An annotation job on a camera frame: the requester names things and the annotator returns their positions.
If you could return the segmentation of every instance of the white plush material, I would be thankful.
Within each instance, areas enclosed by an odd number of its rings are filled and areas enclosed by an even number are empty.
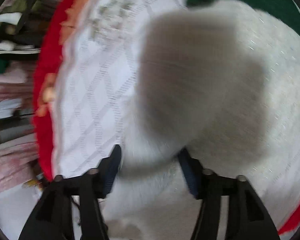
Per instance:
[[[247,176],[281,226],[300,202],[300,37],[236,0],[191,11],[129,1],[114,20],[101,11],[126,0],[91,0],[65,45],[55,175],[80,175],[120,143],[103,209],[110,237],[189,239],[200,202],[171,161],[187,145],[216,173]],[[111,27],[96,25],[103,17]]]

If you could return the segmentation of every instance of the red fabric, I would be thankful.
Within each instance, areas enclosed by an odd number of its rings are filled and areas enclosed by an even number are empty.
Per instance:
[[[67,20],[66,9],[74,0],[62,0],[51,20],[49,30],[44,38],[37,69],[34,73],[33,103],[38,109],[37,100],[42,83],[47,73],[57,73],[62,63],[62,45],[59,45],[61,23]],[[39,145],[39,163],[45,177],[52,181],[51,153],[53,150],[53,133],[50,113],[44,117],[34,117],[34,125]]]
[[[288,219],[288,221],[283,225],[279,230],[279,234],[283,234],[295,229],[300,224],[300,205],[292,214],[292,216]]]

